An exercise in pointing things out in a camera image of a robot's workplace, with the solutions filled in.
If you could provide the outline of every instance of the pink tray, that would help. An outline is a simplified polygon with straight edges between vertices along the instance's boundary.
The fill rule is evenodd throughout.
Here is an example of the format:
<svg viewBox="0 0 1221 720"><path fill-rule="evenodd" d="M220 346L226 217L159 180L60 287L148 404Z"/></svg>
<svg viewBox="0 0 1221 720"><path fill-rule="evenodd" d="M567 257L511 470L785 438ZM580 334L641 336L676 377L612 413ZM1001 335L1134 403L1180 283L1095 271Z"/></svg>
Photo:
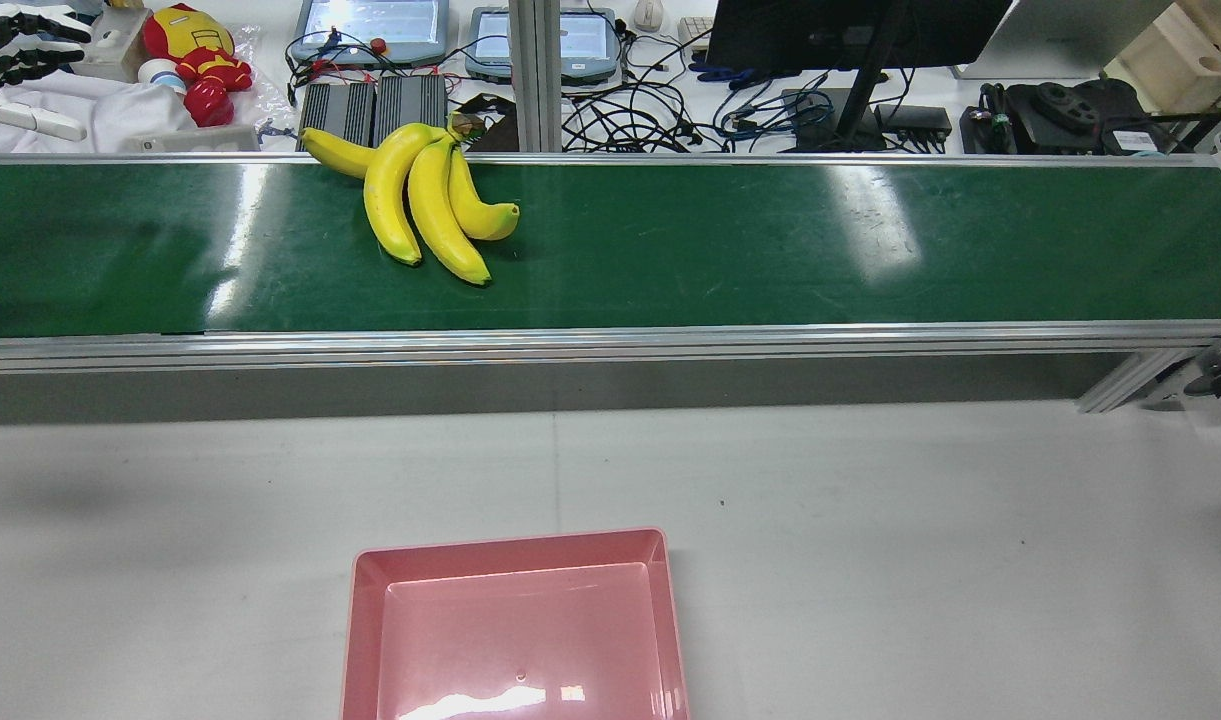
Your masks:
<svg viewBox="0 0 1221 720"><path fill-rule="evenodd" d="M342 720L687 720L657 528L363 552Z"/></svg>

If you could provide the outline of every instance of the yellow banana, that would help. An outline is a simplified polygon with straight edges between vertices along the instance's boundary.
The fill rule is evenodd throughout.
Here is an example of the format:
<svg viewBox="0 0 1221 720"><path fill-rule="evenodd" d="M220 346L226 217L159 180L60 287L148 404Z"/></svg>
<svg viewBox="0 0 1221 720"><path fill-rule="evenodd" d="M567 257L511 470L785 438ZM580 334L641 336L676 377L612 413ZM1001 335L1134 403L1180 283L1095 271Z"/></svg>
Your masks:
<svg viewBox="0 0 1221 720"><path fill-rule="evenodd" d="M304 150L308 150L319 164L337 173L366 179L366 168L374 159L374 150L370 146L357 145L317 128L305 128L299 140L303 140Z"/></svg>
<svg viewBox="0 0 1221 720"><path fill-rule="evenodd" d="M410 173L415 156L432 142L446 137L446 131L424 123L409 123L392 131L374 150L366 170L366 217L374 237L392 257L405 265L419 265L422 254L414 240L414 231L405 220L405 200L400 187Z"/></svg>
<svg viewBox="0 0 1221 720"><path fill-rule="evenodd" d="M487 205L473 185L473 170L458 145L451 150L451 210L464 234L476 240L504 240L516 229L523 211L513 203Z"/></svg>
<svg viewBox="0 0 1221 720"><path fill-rule="evenodd" d="M452 273L473 284L490 282L490 270L476 247L463 234L451 210L451 153L453 137L433 142L419 153L410 168L410 214L422 242Z"/></svg>

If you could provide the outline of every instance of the white cloth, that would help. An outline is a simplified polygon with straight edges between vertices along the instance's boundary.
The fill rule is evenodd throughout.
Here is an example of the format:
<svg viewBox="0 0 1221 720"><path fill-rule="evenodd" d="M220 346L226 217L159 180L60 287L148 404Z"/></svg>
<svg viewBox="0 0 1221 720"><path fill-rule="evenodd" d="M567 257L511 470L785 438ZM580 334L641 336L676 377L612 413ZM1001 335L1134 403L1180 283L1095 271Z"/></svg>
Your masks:
<svg viewBox="0 0 1221 720"><path fill-rule="evenodd" d="M11 101L65 113L85 124L83 142L0 124L0 153L125 153L131 135L197 129L184 103L162 85L57 72L1 88Z"/></svg>

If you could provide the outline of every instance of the white floor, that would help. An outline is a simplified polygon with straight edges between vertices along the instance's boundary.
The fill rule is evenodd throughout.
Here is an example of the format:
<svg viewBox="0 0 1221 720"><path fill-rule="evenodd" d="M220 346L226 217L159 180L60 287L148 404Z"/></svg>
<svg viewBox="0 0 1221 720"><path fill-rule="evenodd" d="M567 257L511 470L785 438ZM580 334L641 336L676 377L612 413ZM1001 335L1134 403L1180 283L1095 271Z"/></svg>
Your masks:
<svg viewBox="0 0 1221 720"><path fill-rule="evenodd" d="M1221 718L1221 416L0 428L0 718L330 719L375 545L657 525L697 720Z"/></svg>

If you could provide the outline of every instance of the metal pole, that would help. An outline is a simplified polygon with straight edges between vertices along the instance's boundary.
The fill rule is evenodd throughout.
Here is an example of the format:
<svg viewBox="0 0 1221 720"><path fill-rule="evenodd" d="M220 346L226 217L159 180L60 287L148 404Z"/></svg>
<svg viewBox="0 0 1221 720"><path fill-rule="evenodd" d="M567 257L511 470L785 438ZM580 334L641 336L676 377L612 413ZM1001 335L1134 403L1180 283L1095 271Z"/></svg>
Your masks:
<svg viewBox="0 0 1221 720"><path fill-rule="evenodd" d="M513 90L523 153L560 151L560 0L509 0Z"/></svg>

